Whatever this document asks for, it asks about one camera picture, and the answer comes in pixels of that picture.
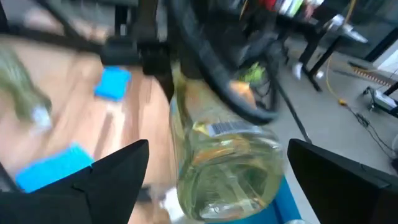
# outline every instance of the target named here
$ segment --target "blue cloth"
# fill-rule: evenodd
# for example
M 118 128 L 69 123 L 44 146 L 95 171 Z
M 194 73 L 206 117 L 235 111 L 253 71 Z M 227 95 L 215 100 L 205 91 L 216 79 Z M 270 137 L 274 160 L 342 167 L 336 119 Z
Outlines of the blue cloth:
M 31 193 L 92 163 L 94 160 L 78 144 L 72 144 L 57 155 L 33 162 L 17 174 L 16 182 L 26 193 Z
M 289 185 L 286 179 L 283 178 L 278 194 L 266 209 L 242 220 L 226 222 L 225 224 L 285 224 L 288 221 L 300 219 L 301 216 Z
M 126 94 L 127 83 L 130 79 L 129 71 L 118 67 L 107 67 L 104 69 L 94 94 L 107 100 L 120 101 Z

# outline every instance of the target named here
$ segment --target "plastic bottle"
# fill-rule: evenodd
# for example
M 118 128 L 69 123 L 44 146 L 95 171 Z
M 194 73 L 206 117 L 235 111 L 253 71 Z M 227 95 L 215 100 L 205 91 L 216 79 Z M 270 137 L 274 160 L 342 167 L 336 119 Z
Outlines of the plastic bottle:
M 5 46 L 0 46 L 0 90 L 11 95 L 20 120 L 51 128 L 51 101 L 34 86 L 17 55 Z
M 260 212 L 283 176 L 275 134 L 234 114 L 203 80 L 181 74 L 179 65 L 172 70 L 170 125 L 183 212 L 208 223 Z

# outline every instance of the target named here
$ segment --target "bottle label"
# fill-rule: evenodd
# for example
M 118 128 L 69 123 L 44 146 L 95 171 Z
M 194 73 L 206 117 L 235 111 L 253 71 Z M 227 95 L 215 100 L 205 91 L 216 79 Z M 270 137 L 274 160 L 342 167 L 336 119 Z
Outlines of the bottle label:
M 263 133 L 259 126 L 249 124 L 245 121 L 232 121 L 207 125 L 208 135 L 216 137 L 223 134 L 239 133 Z

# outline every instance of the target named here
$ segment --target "wooden table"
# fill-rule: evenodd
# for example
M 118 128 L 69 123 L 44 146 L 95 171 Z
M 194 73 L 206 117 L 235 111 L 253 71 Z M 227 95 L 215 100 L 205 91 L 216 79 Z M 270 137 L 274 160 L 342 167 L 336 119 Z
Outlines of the wooden table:
M 31 11 L 27 23 L 59 31 L 42 11 Z M 83 22 L 77 24 L 92 38 L 103 39 L 106 33 Z M 14 47 L 32 81 L 53 104 L 53 129 L 39 133 L 16 118 L 11 99 L 0 93 L 0 161 L 12 177 L 30 162 L 53 155 L 72 142 L 98 160 L 138 139 L 148 139 L 150 158 L 144 183 L 165 188 L 173 184 L 169 104 L 156 80 L 145 77 L 141 68 L 131 68 L 132 81 L 125 98 L 113 103 L 93 95 L 103 70 L 98 56 L 7 37 L 0 41 Z M 154 210 L 136 205 L 130 223 L 168 223 L 165 214 L 154 220 Z

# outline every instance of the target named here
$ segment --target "white sneaker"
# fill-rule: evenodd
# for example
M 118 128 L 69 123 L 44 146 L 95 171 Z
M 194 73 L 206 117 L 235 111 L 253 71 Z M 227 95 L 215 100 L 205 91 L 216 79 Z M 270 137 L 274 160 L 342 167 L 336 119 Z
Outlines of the white sneaker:
M 317 75 L 315 75 L 315 77 L 316 77 L 317 79 L 321 79 L 321 78 L 323 77 L 324 74 L 325 74 L 325 73 L 324 73 L 323 71 L 318 71 L 318 72 L 317 72 Z
M 301 79 L 301 70 L 303 69 L 303 63 L 299 62 L 296 63 L 295 65 L 293 65 L 293 75 L 297 78 L 297 79 Z

